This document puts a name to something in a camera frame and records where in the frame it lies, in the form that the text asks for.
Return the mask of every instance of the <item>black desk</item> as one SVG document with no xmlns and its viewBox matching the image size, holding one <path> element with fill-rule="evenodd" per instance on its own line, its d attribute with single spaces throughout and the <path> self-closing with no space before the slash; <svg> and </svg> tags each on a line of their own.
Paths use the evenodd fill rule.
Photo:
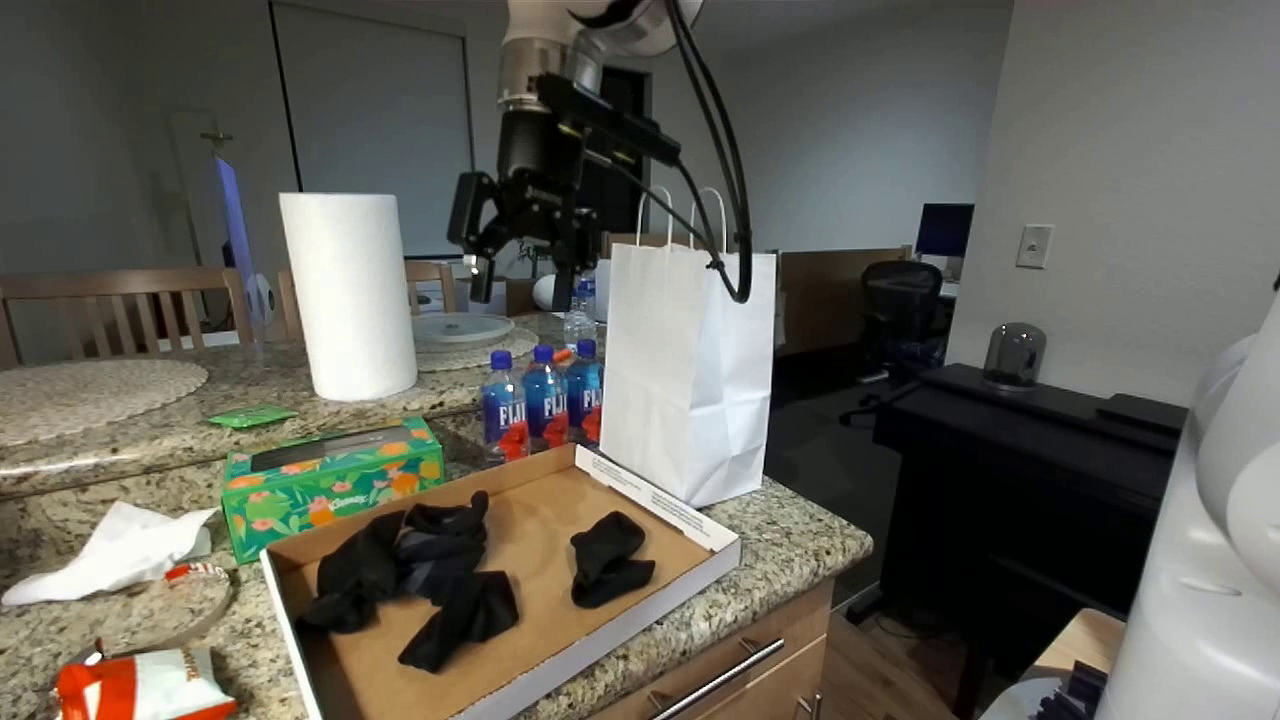
<svg viewBox="0 0 1280 720">
<path fill-rule="evenodd" d="M 1100 418 L 1063 387 L 934 367 L 876 411 L 899 447 L 883 605 L 927 605 L 1025 669 L 1076 609 L 1129 614 L 1177 429 Z"/>
</svg>

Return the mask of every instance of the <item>cardboard tray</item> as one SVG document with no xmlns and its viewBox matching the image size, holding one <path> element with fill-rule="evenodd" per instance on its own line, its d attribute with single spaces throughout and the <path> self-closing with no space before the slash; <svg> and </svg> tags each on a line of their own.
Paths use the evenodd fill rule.
<svg viewBox="0 0 1280 720">
<path fill-rule="evenodd" d="M 516 629 L 487 644 L 462 644 L 439 675 L 397 663 L 398 647 L 430 619 L 434 609 L 429 599 L 378 605 L 371 629 L 326 637 L 326 644 L 312 653 L 296 644 L 293 616 L 312 605 L 315 568 L 326 554 L 355 536 L 371 518 L 403 514 L 410 503 L 469 503 L 471 493 L 487 493 L 487 554 L 481 568 L 509 573 L 521 605 Z M 570 536 L 608 514 L 625 514 L 644 528 L 644 548 L 635 556 L 655 560 L 655 575 L 646 588 L 605 609 L 576 609 L 569 599 L 576 573 Z M 306 715 L 371 720 L 516 715 L 737 565 L 737 532 L 586 447 L 556 447 L 460 475 L 424 498 L 325 525 L 262 554 L 272 609 Z"/>
</svg>

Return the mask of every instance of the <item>blue bottle cap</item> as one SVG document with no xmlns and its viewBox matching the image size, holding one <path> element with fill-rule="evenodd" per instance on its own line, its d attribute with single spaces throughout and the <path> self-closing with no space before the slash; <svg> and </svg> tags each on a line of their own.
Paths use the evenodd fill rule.
<svg viewBox="0 0 1280 720">
<path fill-rule="evenodd" d="M 513 352 L 487 352 L 491 373 L 513 373 Z"/>
</svg>

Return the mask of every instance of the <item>paper towel roll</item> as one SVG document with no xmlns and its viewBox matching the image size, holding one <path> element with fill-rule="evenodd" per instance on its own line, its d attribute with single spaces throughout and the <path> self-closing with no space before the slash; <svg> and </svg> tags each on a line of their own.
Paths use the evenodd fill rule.
<svg viewBox="0 0 1280 720">
<path fill-rule="evenodd" d="M 416 385 L 397 197 L 280 194 L 312 387 L 374 401 Z"/>
</svg>

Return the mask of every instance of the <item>computer monitor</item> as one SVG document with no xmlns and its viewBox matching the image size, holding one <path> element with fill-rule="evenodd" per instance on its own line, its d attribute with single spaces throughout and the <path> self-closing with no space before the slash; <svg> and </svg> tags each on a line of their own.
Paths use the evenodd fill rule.
<svg viewBox="0 0 1280 720">
<path fill-rule="evenodd" d="M 972 204 L 922 204 L 916 256 L 964 256 Z"/>
</svg>

